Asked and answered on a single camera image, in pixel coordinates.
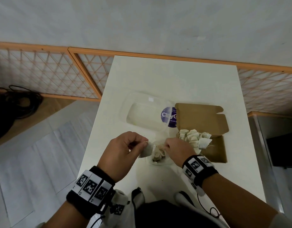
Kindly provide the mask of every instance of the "left hand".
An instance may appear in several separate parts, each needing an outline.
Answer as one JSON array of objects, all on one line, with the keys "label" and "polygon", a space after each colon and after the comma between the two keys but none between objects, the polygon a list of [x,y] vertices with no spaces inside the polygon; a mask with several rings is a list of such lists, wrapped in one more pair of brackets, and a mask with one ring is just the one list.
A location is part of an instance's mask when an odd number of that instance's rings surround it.
[{"label": "left hand", "polygon": [[117,183],[128,174],[137,157],[147,146],[146,141],[147,138],[131,131],[119,135],[109,142],[97,167]]}]

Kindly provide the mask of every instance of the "right hand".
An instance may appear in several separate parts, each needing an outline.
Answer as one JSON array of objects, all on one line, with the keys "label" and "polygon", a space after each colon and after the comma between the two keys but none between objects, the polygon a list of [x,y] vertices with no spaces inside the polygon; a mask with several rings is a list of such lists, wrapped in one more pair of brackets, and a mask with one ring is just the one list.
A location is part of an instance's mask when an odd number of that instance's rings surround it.
[{"label": "right hand", "polygon": [[164,144],[164,150],[174,163],[181,168],[187,158],[196,155],[192,146],[179,138],[167,138]]}]

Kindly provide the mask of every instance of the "white table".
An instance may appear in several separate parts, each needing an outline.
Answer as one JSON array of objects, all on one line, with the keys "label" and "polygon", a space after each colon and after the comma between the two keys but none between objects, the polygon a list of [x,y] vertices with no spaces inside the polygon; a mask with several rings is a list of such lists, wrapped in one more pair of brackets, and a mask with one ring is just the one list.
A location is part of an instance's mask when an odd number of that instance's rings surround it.
[{"label": "white table", "polygon": [[[79,176],[97,165],[108,142],[123,132],[135,131],[154,140],[154,132],[118,118],[123,100],[132,91],[175,103],[223,107],[229,126],[229,132],[224,134],[228,163],[216,163],[215,167],[221,175],[265,201],[237,68],[229,65],[115,56]],[[187,188],[170,167],[148,165],[144,158],[135,162],[115,188],[128,194],[137,186],[142,188],[147,201],[172,200],[175,191],[192,188]],[[212,204],[206,197],[205,202],[208,208]]]}]

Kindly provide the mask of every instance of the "cardboard box lid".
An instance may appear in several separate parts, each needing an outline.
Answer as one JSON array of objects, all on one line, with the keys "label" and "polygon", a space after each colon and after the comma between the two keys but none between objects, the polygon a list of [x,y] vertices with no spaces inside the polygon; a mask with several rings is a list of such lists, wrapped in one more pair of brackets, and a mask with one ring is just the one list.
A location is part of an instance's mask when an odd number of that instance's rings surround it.
[{"label": "cardboard box lid", "polygon": [[177,128],[222,135],[229,131],[223,108],[216,105],[176,103]]}]

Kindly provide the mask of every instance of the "hand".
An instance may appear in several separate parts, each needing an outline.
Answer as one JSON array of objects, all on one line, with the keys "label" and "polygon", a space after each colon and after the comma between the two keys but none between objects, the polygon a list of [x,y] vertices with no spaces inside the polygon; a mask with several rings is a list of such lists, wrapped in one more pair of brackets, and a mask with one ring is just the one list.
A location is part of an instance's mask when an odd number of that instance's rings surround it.
[{"label": "hand", "polygon": [[117,183],[128,174],[137,157],[147,146],[146,141],[147,138],[135,132],[121,134],[109,142],[97,167]]},{"label": "hand", "polygon": [[164,150],[174,163],[181,168],[187,158],[196,154],[188,142],[179,138],[167,138],[164,144]]}]

